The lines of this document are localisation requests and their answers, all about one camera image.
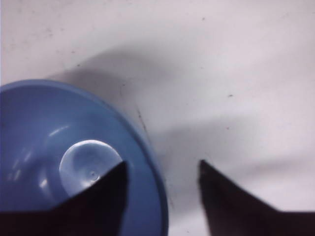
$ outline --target scratch mark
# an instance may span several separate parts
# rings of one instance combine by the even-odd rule
[[[136,108],[137,108],[137,113],[138,113],[138,118],[139,118],[139,120],[140,120],[140,123],[141,123],[141,125],[142,125],[142,127],[143,127],[143,129],[144,129],[144,132],[145,132],[146,135],[147,135],[147,138],[148,138],[149,143],[151,143],[151,140],[150,140],[150,137],[149,137],[149,133],[148,133],[148,130],[147,130],[147,126],[146,126],[146,124],[145,124],[145,122],[144,122],[144,120],[143,120],[143,118],[142,118],[140,109],[139,109],[138,106],[136,106]]]
[[[122,99],[124,99],[123,98],[123,87],[125,86],[125,84],[123,84],[123,85],[121,85],[120,87],[119,87],[119,95],[120,95],[120,97],[122,98]]]

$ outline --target white surface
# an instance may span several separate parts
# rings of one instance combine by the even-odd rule
[[[314,0],[1,3],[1,83],[71,83],[145,124],[170,236],[208,235],[199,159],[279,209],[315,210]]]

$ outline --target blue bowl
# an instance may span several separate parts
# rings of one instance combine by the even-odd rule
[[[165,236],[165,190],[145,142],[94,95],[46,80],[0,91],[0,210],[45,210],[122,160],[129,189],[122,236]]]

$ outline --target white floor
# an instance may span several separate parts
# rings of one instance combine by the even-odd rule
[[[315,210],[314,0],[2,0],[1,23],[2,85],[67,82],[146,128],[170,236],[209,235],[199,159]]]

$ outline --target blue plastic bowl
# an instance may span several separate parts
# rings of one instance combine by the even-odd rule
[[[0,210],[45,210],[121,160],[129,191],[121,235],[165,236],[165,190],[136,130],[94,95],[46,80],[0,91]]]

